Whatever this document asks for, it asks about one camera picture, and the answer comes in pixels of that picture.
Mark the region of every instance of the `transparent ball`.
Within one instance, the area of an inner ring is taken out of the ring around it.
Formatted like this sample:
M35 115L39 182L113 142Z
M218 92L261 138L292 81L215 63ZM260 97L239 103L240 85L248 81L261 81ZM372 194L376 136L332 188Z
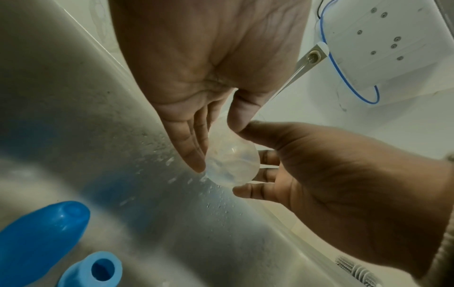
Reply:
M206 175L214 183L225 187L240 186L259 172L260 157L255 144L230 130L226 117L212 124L209 141Z

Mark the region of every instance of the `blue plastic object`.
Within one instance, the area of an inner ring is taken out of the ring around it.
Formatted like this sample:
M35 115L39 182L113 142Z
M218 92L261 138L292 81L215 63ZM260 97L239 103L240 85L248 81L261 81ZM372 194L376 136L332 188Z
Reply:
M100 251L69 267L57 287L116 287L122 275L121 261L110 252Z
M23 287L43 277L79 241L90 220L80 202L52 204L0 232L0 286Z

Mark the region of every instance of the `translucent sphere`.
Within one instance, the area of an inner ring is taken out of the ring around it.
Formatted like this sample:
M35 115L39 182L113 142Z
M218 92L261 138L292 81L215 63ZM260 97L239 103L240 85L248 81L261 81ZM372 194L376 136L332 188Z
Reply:
M226 117L213 123L209 140L205 162L206 175L211 181L235 187L248 183L257 175L260 157L255 145L230 130Z

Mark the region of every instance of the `blue wire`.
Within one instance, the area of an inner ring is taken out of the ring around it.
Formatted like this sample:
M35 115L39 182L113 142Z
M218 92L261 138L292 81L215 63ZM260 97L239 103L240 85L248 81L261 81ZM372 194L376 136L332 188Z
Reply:
M331 0L328 4L326 4L326 6L323 8L322 14L320 15L320 32L322 33L322 40L323 40L323 42L325 42L325 44L328 44L328 43L326 42L325 32L323 31L323 16L325 15L326 8L328 8L329 5L331 5L333 2L336 2L336 1L337 0ZM354 93L358 98L360 98L360 100L362 100L368 104L377 104L380 101L380 92L378 91L377 86L374 86L375 92L377 94L377 100L375 102L371 102L371 101L365 99L363 96L361 96L355 90L355 88L349 83L347 78L345 78L344 74L341 72L339 66L337 65L336 61L334 60L331 52L329 54L329 57L330 57L332 65L334 66L336 71L339 73L340 78L344 81L344 83L347 85L347 87L349 87L349 89L352 91L352 93Z

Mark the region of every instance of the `blue rounded tip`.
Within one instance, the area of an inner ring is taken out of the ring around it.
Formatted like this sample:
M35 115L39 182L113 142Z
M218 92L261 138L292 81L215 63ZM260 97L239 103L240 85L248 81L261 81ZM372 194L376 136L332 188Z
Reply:
M90 216L90 210L77 201L68 201L65 206L63 206L63 211L75 218L86 218Z

